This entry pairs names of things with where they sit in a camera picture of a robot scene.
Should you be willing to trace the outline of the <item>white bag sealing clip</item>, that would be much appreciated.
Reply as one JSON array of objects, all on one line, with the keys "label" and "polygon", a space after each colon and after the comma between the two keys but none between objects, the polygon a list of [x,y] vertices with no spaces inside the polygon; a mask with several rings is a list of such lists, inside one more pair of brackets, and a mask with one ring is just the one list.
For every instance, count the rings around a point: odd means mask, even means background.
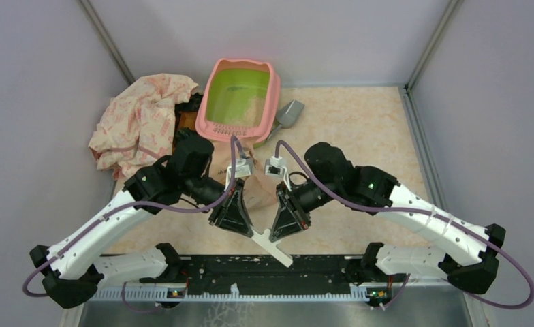
[{"label": "white bag sealing clip", "polygon": [[289,268],[293,264],[292,256],[278,248],[280,241],[271,241],[271,230],[269,228],[266,228],[263,232],[259,232],[255,228],[252,228],[252,232],[253,236],[251,237],[251,240],[284,265],[284,267]]}]

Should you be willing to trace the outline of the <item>pink cat litter bag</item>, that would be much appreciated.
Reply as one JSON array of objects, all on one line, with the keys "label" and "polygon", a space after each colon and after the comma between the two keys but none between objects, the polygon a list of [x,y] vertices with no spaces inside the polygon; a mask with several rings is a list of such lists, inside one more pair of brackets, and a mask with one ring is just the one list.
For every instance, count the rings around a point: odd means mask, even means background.
[{"label": "pink cat litter bag", "polygon": [[[253,160],[253,172],[243,177],[245,186],[243,197],[248,211],[255,213],[275,204],[275,182],[264,174],[264,165],[258,161],[255,154],[255,139],[240,139],[242,149],[247,157]],[[230,145],[227,142],[213,142],[214,152],[210,164],[209,177],[216,181],[226,182],[227,166],[230,164]]]}]

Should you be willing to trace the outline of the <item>metal litter scoop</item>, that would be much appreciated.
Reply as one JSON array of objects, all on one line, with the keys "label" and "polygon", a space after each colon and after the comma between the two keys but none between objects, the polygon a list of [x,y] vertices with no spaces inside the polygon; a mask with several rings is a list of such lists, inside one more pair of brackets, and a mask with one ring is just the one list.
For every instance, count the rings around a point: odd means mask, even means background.
[{"label": "metal litter scoop", "polygon": [[305,104],[294,99],[280,108],[274,120],[273,128],[271,129],[266,141],[268,142],[280,129],[289,129],[294,126],[298,117],[305,108]]}]

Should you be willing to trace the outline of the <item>pink and green litter box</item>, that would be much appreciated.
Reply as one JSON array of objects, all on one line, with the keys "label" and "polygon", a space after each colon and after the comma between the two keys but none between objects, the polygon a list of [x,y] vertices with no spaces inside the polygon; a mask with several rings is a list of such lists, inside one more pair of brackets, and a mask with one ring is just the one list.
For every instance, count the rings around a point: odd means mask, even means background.
[{"label": "pink and green litter box", "polygon": [[[254,138],[264,143],[274,124],[279,107],[281,79],[271,63],[253,59],[219,59],[206,83],[195,121],[195,130],[203,137],[227,142],[230,136]],[[252,97],[265,99],[262,120],[255,127],[233,125]]]}]

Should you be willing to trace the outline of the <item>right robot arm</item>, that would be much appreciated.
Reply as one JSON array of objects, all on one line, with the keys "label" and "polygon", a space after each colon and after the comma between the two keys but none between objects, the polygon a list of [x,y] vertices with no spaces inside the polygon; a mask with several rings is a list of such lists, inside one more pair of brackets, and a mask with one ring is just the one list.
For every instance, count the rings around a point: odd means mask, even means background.
[{"label": "right robot arm", "polygon": [[375,166],[353,165],[341,149],[328,143],[311,146],[304,161],[312,175],[300,185],[291,183],[282,157],[266,161],[265,173],[282,178],[270,230],[272,242],[306,230],[312,211],[344,199],[350,209],[397,223],[429,242],[427,247],[369,244],[360,262],[367,279],[411,274],[445,279],[472,294],[489,290],[499,269],[497,251],[503,245],[504,228],[457,219],[415,195],[391,174]]}]

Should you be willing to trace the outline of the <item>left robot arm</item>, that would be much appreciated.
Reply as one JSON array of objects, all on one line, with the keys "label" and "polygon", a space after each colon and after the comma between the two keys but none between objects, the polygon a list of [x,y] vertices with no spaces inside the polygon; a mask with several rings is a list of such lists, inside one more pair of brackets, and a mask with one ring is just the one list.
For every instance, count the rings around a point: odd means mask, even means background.
[{"label": "left robot arm", "polygon": [[214,150],[211,141],[198,135],[181,140],[172,154],[128,178],[122,190],[73,234],[55,245],[32,248],[33,275],[42,277],[41,297],[71,309],[104,287],[180,279],[183,263],[168,243],[143,253],[108,255],[106,250],[157,213],[179,212],[178,202],[184,196],[196,203],[191,214],[216,211],[225,204],[240,181],[233,172],[225,183],[210,177]]}]

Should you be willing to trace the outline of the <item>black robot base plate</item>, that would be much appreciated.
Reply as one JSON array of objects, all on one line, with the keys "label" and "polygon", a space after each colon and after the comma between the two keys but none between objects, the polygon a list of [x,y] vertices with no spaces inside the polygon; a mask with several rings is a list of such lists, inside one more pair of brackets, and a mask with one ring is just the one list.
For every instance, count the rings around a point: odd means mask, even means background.
[{"label": "black robot base plate", "polygon": [[284,266],[270,255],[191,255],[172,267],[167,277],[141,278],[142,283],[187,285],[189,295],[223,295],[236,285],[245,296],[319,296],[348,294],[364,283],[402,282],[404,274],[387,277],[364,270],[359,255],[295,255]]}]

